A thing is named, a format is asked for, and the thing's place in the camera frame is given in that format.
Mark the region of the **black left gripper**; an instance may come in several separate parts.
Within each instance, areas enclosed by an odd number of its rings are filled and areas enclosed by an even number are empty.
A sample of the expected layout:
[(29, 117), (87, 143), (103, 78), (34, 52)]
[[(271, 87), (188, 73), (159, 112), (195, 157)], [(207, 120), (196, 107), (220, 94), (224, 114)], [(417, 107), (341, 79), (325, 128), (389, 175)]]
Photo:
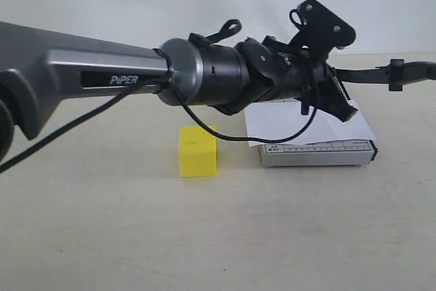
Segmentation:
[(262, 42), (247, 38), (236, 49), (244, 59), (248, 82), (234, 100), (235, 111), (253, 103), (292, 98), (301, 103), (303, 115), (312, 106), (345, 123), (358, 112), (349, 104), (334, 70), (313, 58), (308, 49), (292, 48), (271, 36)]

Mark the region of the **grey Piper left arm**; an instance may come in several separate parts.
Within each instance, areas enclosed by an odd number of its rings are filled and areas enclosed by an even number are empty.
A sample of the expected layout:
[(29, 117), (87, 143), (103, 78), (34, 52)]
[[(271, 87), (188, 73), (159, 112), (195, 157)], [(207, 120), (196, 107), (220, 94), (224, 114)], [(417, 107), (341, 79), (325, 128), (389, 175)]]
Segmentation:
[(212, 35), (141, 48), (1, 23), (1, 155), (16, 128), (33, 140), (63, 100), (81, 97), (108, 97), (106, 110), (128, 95), (150, 93), (169, 106), (208, 106), (227, 116), (294, 98), (310, 117), (318, 110), (344, 122), (354, 116), (327, 64), (331, 50), (355, 41), (351, 26), (339, 19), (305, 23), (289, 43), (268, 36), (221, 44), (240, 29), (229, 20)]

